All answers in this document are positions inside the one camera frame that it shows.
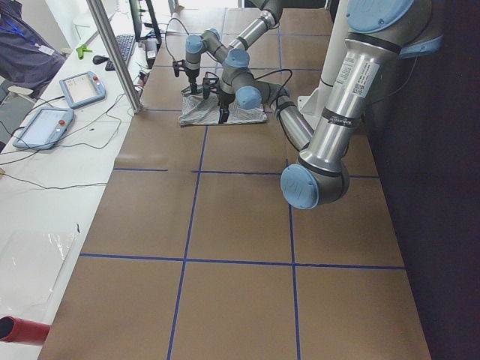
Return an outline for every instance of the plastic sheet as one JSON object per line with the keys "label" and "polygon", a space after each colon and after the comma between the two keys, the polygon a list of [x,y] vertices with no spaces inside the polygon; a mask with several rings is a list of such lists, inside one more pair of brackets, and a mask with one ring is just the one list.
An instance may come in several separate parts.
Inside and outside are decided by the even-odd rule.
{"label": "plastic sheet", "polygon": [[74,233],[16,231],[0,252],[0,317],[42,321]]}

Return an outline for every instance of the monitor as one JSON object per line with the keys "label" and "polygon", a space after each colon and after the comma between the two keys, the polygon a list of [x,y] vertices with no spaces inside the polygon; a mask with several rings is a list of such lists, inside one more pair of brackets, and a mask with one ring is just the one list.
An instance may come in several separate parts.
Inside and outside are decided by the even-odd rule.
{"label": "monitor", "polygon": [[[133,22],[133,30],[135,31],[135,41],[139,42],[140,40],[145,40],[146,38],[151,38],[152,32],[150,31],[146,36],[142,37],[142,12],[146,11],[140,7],[140,0],[129,0],[130,2],[130,12]],[[155,11],[152,5],[152,0],[145,0],[147,3],[148,12],[150,13],[151,26],[153,27],[153,34],[157,38],[159,44],[161,44],[161,33],[158,28],[157,18],[155,17]]]}
{"label": "monitor", "polygon": [[140,0],[130,0],[129,2],[135,41],[139,42],[142,40],[142,11],[140,9]]}

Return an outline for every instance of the white wall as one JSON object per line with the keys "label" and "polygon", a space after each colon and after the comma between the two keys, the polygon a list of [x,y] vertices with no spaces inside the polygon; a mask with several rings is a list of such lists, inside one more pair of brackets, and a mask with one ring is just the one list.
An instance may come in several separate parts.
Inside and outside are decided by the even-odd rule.
{"label": "white wall", "polygon": [[57,50],[69,47],[59,24],[47,6],[46,0],[20,0],[23,4],[22,18]]}
{"label": "white wall", "polygon": [[79,42],[77,31],[74,26],[74,19],[81,14],[84,10],[79,3],[74,0],[42,0],[45,1],[52,15],[55,17],[58,26],[69,46],[72,49],[76,48]]}

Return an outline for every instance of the label sticker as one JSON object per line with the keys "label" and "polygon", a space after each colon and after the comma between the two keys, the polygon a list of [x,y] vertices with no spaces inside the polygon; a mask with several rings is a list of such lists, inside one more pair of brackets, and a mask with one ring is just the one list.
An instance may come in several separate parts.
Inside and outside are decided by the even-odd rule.
{"label": "label sticker", "polygon": [[374,62],[363,61],[362,64],[360,64],[360,74],[353,86],[352,94],[365,98],[379,69],[380,65],[375,64]]}
{"label": "label sticker", "polygon": [[346,57],[343,60],[342,67],[340,72],[338,73],[337,79],[335,82],[337,84],[343,85],[348,81],[350,78],[350,74],[352,73],[353,66],[355,66],[356,60],[354,58]]}
{"label": "label sticker", "polygon": [[45,45],[39,46],[38,51],[40,51],[41,53],[47,54],[48,56],[52,56],[53,53],[54,53],[53,49],[50,49],[49,47],[47,47]]}

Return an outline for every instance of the metal pole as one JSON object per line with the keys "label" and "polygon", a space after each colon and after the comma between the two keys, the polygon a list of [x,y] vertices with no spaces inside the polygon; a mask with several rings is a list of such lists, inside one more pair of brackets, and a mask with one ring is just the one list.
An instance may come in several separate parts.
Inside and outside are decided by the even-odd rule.
{"label": "metal pole", "polygon": [[115,70],[120,80],[121,87],[124,89],[127,99],[132,106],[134,113],[142,111],[142,104],[138,97],[137,91],[134,88],[130,74],[128,73],[127,65],[125,64],[122,54],[120,53],[115,34],[113,34],[110,21],[108,20],[107,12],[101,0],[87,0],[93,20],[97,25],[98,33],[106,47],[106,51],[115,66]]}

